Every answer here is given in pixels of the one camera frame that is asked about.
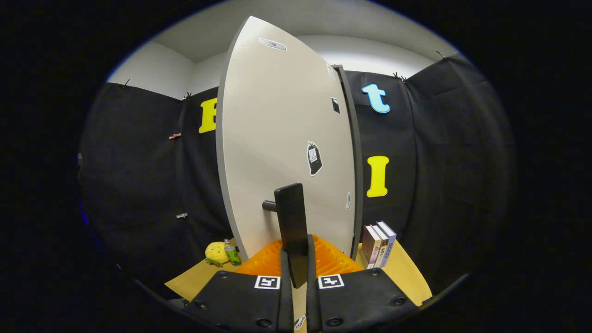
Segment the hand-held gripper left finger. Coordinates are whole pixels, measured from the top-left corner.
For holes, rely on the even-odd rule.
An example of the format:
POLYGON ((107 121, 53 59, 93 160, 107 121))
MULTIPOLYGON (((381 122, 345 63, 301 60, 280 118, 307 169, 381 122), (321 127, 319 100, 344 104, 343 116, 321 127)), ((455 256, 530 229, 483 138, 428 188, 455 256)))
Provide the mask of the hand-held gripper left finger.
POLYGON ((185 308, 224 333, 293 333, 294 305, 283 242, 265 246, 236 271, 219 271, 185 308))

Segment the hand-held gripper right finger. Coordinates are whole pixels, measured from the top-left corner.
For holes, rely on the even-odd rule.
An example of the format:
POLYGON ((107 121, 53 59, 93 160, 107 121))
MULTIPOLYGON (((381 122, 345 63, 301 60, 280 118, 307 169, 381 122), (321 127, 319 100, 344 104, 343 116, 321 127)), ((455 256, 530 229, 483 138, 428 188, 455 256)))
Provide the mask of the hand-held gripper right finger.
POLYGON ((380 268, 316 276, 316 250, 308 235, 308 333, 380 333, 419 307, 380 268))

